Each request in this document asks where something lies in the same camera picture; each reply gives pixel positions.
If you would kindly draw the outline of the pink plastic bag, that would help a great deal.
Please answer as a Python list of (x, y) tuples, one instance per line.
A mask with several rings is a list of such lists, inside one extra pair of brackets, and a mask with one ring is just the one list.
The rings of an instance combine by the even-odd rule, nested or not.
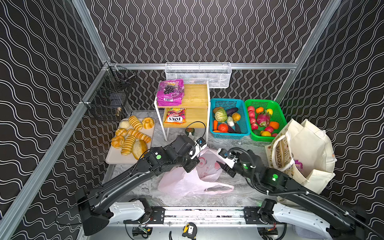
[(234, 186), (217, 182), (223, 169), (216, 150), (204, 149), (198, 165), (186, 172), (182, 167), (175, 167), (163, 175), (158, 190), (173, 198), (181, 199), (187, 195), (217, 195), (234, 190)]

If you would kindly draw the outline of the green cabbage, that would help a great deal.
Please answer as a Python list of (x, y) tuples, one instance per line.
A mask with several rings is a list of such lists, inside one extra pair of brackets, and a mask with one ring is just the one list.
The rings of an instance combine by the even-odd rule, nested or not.
[(217, 110), (214, 116), (215, 116), (215, 120), (218, 121), (219, 123), (224, 123), (228, 119), (228, 114), (224, 109)]

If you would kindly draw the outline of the cream canvas tote bag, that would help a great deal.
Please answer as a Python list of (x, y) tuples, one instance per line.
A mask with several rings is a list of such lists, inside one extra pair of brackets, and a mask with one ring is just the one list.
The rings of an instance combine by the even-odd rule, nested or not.
[[(265, 146), (268, 165), (320, 194), (335, 176), (336, 157), (330, 138), (308, 120), (290, 120), (275, 139)], [(295, 160), (303, 164), (299, 170)]]

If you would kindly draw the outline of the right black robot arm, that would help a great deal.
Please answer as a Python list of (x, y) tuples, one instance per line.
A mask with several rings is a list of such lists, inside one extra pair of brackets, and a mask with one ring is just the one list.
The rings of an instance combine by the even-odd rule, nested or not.
[(298, 209), (264, 200), (258, 216), (265, 223), (285, 223), (314, 232), (328, 240), (364, 240), (372, 229), (364, 212), (335, 204), (307, 189), (287, 174), (266, 167), (251, 150), (219, 149), (220, 167), (231, 177), (240, 175), (258, 192), (282, 197)]

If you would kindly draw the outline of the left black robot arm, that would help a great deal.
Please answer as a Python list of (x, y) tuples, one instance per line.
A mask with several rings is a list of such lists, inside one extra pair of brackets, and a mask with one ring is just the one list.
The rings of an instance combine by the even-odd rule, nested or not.
[(198, 155), (206, 146), (203, 137), (193, 141), (179, 135), (165, 147), (150, 148), (134, 166), (105, 184), (78, 190), (75, 198), (85, 236), (94, 235), (107, 227), (116, 217), (111, 206), (137, 186), (172, 168), (180, 167), (187, 173), (191, 172), (200, 162)]

